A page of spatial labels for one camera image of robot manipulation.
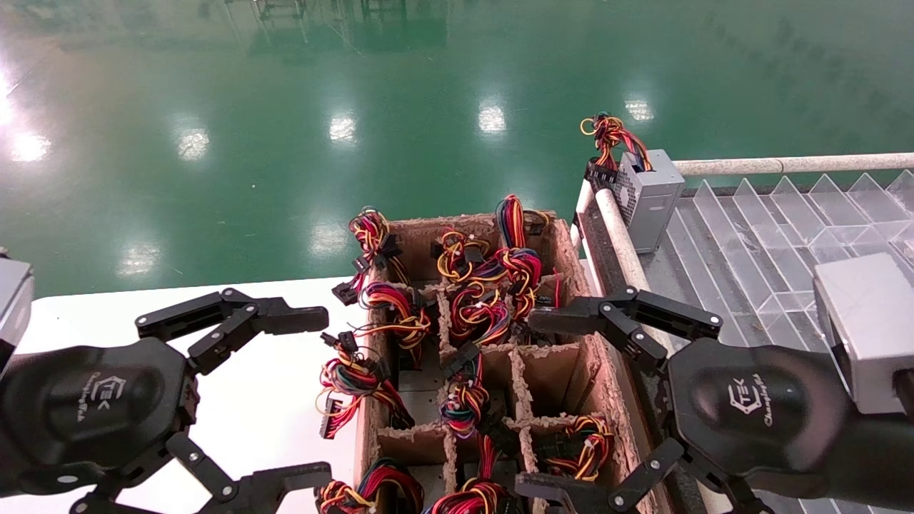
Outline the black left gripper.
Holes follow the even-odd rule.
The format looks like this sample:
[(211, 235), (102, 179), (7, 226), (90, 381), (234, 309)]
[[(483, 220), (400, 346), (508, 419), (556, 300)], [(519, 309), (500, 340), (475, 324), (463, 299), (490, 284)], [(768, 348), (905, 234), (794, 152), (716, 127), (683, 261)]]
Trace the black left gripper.
[[(199, 513), (277, 513), (287, 494), (332, 481), (327, 462), (231, 480), (185, 435), (200, 401), (195, 373), (215, 371), (258, 335), (327, 329), (326, 307), (227, 288), (145, 313), (135, 326), (145, 339), (124, 347), (11, 358), (2, 377), (3, 497), (58, 495), (108, 480), (135, 487), (171, 456), (210, 493)], [(187, 362), (166, 344), (205, 328)]]

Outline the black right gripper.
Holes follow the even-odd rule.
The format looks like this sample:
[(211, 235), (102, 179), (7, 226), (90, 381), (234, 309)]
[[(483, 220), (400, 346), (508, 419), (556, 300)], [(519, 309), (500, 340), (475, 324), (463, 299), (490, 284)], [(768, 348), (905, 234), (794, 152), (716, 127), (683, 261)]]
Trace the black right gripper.
[[(682, 466), (727, 495), (732, 513), (770, 511), (750, 487), (793, 498), (869, 501), (858, 445), (848, 435), (860, 414), (827, 355), (715, 342), (720, 316), (632, 286), (606, 297), (574, 297), (562, 307), (536, 307), (528, 325), (546, 333), (601, 335), (641, 371), (667, 374), (672, 437), (616, 488), (519, 474), (515, 489), (523, 497), (558, 501), (569, 513), (634, 513)], [(670, 358), (648, 327), (692, 343)]]

